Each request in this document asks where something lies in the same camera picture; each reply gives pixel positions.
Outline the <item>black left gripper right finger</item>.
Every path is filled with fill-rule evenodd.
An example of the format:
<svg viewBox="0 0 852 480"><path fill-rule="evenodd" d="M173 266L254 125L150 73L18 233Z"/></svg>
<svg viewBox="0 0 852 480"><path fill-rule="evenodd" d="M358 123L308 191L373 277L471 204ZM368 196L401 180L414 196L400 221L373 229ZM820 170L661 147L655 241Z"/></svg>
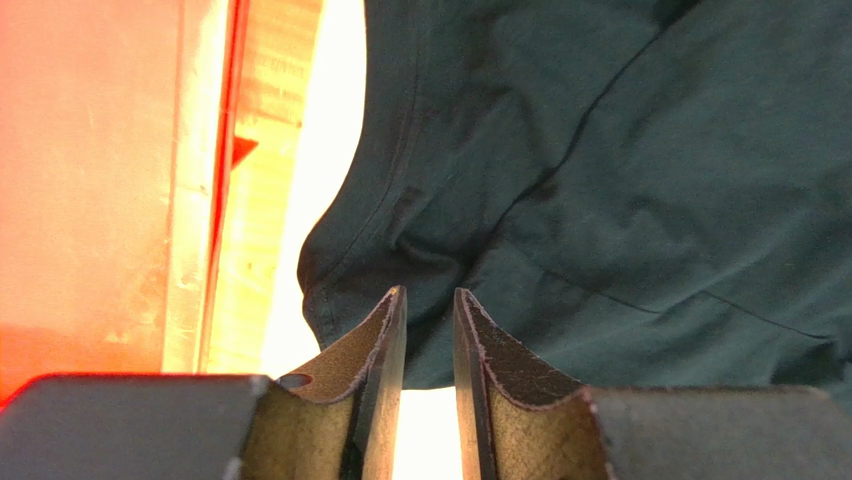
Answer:
<svg viewBox="0 0 852 480"><path fill-rule="evenodd" d="M467 479L847 479L851 419L800 386L602 388L454 298Z"/></svg>

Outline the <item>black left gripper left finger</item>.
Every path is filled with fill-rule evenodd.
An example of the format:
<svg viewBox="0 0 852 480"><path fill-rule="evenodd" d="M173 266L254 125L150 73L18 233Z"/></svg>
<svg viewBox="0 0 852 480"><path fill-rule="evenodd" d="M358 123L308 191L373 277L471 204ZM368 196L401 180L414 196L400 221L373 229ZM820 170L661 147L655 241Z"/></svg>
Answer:
<svg viewBox="0 0 852 480"><path fill-rule="evenodd" d="M5 479L387 479L406 291L278 379L51 374L1 410Z"/></svg>

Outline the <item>black t shirt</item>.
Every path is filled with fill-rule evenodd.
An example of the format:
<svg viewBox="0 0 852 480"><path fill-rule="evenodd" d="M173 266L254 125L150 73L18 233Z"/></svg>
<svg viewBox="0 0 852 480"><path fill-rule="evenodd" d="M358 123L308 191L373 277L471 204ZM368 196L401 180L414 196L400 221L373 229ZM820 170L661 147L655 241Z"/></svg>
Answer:
<svg viewBox="0 0 852 480"><path fill-rule="evenodd" d="M847 1L369 1L363 127L297 278L321 347L396 285L408 389L453 297L602 386L851 404Z"/></svg>

